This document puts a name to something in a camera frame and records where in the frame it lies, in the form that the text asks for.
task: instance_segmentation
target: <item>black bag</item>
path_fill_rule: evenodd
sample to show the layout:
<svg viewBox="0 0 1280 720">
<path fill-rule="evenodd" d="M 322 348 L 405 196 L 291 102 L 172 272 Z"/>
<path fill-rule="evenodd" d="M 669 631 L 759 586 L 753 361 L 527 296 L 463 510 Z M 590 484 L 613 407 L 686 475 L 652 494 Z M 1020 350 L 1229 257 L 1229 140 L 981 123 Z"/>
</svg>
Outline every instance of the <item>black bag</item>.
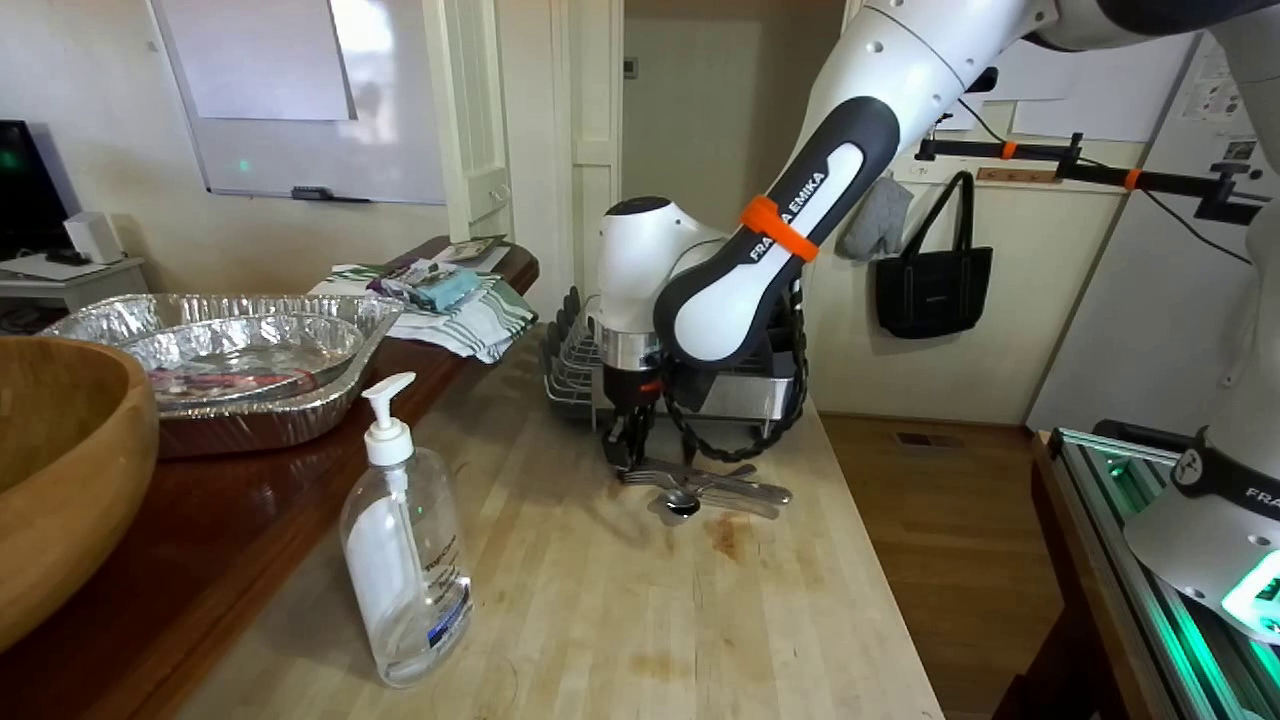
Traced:
<svg viewBox="0 0 1280 720">
<path fill-rule="evenodd" d="M 960 187 L 957 244 L 921 253 L 931 221 Z M 949 336 L 985 314 L 990 248 L 973 248 L 973 175 L 957 172 L 944 196 L 929 208 L 906 248 L 872 264 L 876 320 L 890 336 Z"/>
</svg>

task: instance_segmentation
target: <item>pump dispenser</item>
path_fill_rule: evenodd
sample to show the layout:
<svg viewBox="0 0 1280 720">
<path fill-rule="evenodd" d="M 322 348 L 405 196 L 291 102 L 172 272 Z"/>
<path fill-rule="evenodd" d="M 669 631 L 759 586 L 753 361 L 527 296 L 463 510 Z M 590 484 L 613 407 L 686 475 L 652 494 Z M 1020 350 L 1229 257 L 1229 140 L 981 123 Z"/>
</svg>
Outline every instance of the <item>pump dispenser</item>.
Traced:
<svg viewBox="0 0 1280 720">
<path fill-rule="evenodd" d="M 383 684 L 430 670 L 470 616 L 449 475 L 430 453 L 413 446 L 406 422 L 393 417 L 393 398 L 413 381 L 394 372 L 364 392 L 377 417 L 364 433 L 370 467 L 345 503 L 345 561 Z"/>
</svg>

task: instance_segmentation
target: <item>wooden floor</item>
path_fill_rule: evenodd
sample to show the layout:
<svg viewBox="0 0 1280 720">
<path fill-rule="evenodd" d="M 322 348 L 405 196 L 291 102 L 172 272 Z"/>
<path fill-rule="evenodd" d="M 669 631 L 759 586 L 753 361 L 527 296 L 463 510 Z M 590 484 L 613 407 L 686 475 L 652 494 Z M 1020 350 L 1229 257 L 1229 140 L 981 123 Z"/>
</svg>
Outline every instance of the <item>wooden floor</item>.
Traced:
<svg viewBox="0 0 1280 720">
<path fill-rule="evenodd" d="M 949 717 L 990 717 L 1059 592 L 1032 510 L 1020 429 L 825 417 Z"/>
</svg>

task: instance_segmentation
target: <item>white wall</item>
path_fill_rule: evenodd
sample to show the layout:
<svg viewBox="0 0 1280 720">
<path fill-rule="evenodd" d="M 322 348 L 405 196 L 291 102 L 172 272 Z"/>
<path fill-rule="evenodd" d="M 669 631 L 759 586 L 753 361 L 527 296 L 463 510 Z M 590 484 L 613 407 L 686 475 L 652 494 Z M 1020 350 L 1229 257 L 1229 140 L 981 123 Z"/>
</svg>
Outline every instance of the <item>white wall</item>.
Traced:
<svg viewBox="0 0 1280 720">
<path fill-rule="evenodd" d="M 641 80 L 625 95 L 625 190 L 662 190 L 735 226 L 735 208 L 797 145 L 834 23 L 829 0 L 627 0 Z M 1089 155 L 1128 163 L 1140 147 L 1093 145 Z M 910 210 L 957 167 L 900 158 Z M 810 398 L 825 412 L 1020 422 L 1116 210 L 1106 187 L 981 184 L 975 239 L 994 248 L 987 314 L 929 343 L 886 338 L 869 314 L 869 267 L 825 253 L 808 267 Z"/>
<path fill-rule="evenodd" d="M 156 289 L 301 293 L 449 226 L 441 208 L 208 196 L 144 0 L 0 0 L 0 114 L 50 127 L 81 204 L 120 221 Z"/>
</svg>

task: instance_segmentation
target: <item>wire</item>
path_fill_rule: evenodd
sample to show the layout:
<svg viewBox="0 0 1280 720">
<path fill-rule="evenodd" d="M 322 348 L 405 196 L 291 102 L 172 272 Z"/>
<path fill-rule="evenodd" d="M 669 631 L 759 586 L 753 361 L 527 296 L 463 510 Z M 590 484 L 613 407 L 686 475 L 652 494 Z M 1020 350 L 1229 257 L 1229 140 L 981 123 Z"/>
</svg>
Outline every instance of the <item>wire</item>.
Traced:
<svg viewBox="0 0 1280 720">
<path fill-rule="evenodd" d="M 965 95 L 960 95 L 960 106 L 965 106 L 994 145 L 1006 145 Z M 1248 257 L 1239 257 L 1239 253 L 1209 239 L 1191 221 L 1183 221 L 1176 208 L 1168 208 L 1156 190 L 1145 187 L 1145 196 L 1146 196 L 1165 216 L 1173 216 L 1194 244 L 1202 244 L 1202 248 L 1211 248 L 1211 253 L 1219 253 L 1219 257 L 1229 257 L 1229 260 L 1234 260 L 1234 264 L 1251 264 Z"/>
</svg>

